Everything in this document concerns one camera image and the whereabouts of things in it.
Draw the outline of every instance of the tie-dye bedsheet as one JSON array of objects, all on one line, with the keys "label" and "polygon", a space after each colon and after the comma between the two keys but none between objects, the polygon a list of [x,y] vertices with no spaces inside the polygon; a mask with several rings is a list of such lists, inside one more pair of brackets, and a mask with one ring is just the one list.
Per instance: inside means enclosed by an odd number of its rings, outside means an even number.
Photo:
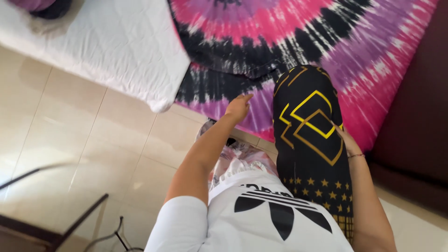
[{"label": "tie-dye bedsheet", "polygon": [[317,64],[339,93],[344,126],[373,147],[437,0],[168,0],[192,63],[177,103],[210,118],[254,93],[237,128],[274,141],[275,81]]}]

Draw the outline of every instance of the white mattress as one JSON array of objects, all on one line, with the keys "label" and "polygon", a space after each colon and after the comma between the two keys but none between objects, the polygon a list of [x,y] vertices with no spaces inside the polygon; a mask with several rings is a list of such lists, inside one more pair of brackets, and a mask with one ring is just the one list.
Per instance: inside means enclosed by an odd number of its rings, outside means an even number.
[{"label": "white mattress", "polygon": [[23,13],[0,0],[0,44],[146,102],[174,102],[190,60],[166,0],[85,0],[67,32],[34,35]]}]

